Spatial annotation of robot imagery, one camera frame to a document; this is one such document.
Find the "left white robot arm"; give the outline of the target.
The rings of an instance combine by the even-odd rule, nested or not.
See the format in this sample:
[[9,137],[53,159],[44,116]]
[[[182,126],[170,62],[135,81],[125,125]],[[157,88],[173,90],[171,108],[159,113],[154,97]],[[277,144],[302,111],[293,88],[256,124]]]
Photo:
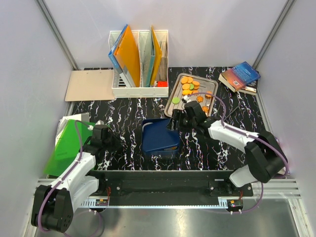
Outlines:
[[102,121],[87,125],[92,135],[79,138],[79,153],[74,161],[49,185],[39,185],[34,194],[31,225],[43,233],[65,233],[77,208],[91,195],[102,195],[105,181],[90,172],[106,152],[117,151],[122,141]]

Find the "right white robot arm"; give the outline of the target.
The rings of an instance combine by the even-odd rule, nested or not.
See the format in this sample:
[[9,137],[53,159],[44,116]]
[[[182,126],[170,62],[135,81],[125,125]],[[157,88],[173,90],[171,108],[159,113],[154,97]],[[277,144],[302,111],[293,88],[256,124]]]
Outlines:
[[249,132],[223,120],[207,117],[196,101],[185,104],[183,110],[174,109],[166,128],[170,131],[193,129],[206,138],[224,142],[245,154],[247,165],[236,169],[224,183],[228,195],[237,195],[248,183],[267,183],[277,178],[283,168],[288,172],[288,160],[270,132]]

